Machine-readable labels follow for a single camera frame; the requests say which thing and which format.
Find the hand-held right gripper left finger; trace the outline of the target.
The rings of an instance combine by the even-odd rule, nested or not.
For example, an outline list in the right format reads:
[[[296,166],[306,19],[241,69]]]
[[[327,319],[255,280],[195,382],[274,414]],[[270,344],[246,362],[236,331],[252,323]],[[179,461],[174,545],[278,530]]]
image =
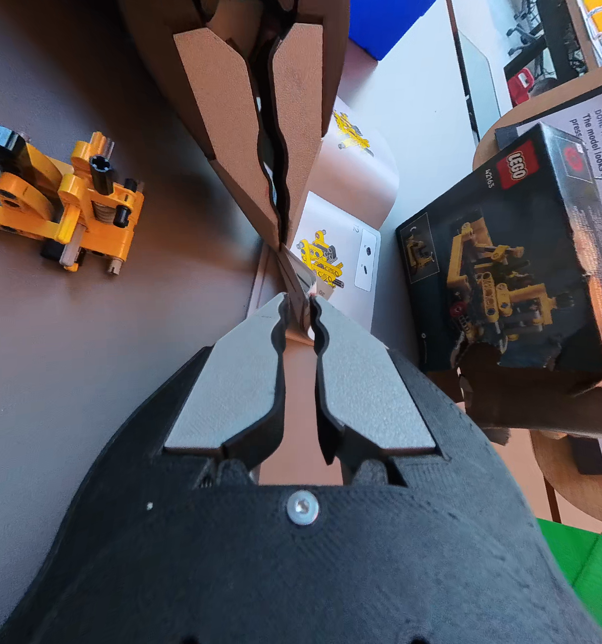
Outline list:
[[[164,443],[168,453],[253,471],[281,445],[288,295],[277,294],[211,349]]]

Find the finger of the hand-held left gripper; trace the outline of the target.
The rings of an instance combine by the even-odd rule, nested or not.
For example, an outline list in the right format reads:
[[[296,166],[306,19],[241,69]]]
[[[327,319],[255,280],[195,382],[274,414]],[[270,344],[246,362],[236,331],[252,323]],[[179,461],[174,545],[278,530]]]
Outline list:
[[[272,148],[268,168],[283,247],[296,235],[321,145],[323,27],[296,22],[269,45],[261,113]]]
[[[173,36],[208,135],[210,165],[264,242],[281,246],[281,217],[259,151],[261,120],[248,63],[209,28]]]

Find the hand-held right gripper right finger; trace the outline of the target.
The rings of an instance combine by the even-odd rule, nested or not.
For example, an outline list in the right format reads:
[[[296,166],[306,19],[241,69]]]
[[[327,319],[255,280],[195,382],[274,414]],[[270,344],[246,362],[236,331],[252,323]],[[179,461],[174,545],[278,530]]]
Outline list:
[[[325,462],[434,454],[436,441],[386,346],[321,296],[311,299],[311,324]]]

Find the lego instruction booklet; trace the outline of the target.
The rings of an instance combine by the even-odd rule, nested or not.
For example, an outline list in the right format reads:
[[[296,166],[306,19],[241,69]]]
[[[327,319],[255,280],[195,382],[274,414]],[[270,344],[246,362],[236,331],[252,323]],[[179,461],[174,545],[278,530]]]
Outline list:
[[[372,325],[381,251],[380,229],[399,187],[392,151],[370,122],[337,98],[315,160],[291,251],[302,259],[310,243],[332,265],[313,267],[316,291],[366,330]],[[260,466],[261,485],[340,485],[338,461],[327,465],[318,443],[314,403],[313,333],[299,331],[294,313],[286,332],[285,430],[281,445]]]

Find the yellow lego model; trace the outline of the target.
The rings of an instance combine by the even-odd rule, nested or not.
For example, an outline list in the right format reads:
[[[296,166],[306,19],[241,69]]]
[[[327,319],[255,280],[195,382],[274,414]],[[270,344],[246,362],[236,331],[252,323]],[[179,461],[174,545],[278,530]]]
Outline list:
[[[41,256],[77,272],[86,254],[119,275],[144,205],[143,184],[117,178],[114,141],[95,131],[70,163],[0,125],[0,230],[41,242]]]

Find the black lego box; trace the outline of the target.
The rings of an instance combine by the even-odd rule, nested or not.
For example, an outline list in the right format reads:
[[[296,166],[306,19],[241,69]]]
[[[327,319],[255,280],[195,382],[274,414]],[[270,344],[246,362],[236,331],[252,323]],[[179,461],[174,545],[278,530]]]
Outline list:
[[[602,438],[602,196],[539,123],[399,224],[419,366],[482,428]]]

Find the blue box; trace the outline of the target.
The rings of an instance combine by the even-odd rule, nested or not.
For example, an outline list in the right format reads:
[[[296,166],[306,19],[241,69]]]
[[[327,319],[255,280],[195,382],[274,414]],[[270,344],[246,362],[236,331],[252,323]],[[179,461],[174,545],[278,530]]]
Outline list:
[[[379,61],[434,1],[350,1],[349,38]]]

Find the red chair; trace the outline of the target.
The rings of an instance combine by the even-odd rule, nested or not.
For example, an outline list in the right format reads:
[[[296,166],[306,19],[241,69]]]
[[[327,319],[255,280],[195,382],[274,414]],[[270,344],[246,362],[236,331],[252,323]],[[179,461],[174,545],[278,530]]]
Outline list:
[[[529,100],[530,92],[535,83],[535,77],[527,67],[520,69],[507,80],[508,92],[513,107]]]

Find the green plastic bin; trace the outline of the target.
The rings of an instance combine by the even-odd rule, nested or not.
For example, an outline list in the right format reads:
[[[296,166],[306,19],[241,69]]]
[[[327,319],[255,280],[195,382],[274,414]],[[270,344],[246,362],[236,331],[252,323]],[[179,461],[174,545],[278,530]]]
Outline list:
[[[538,524],[563,575],[602,628],[602,533],[544,519]]]

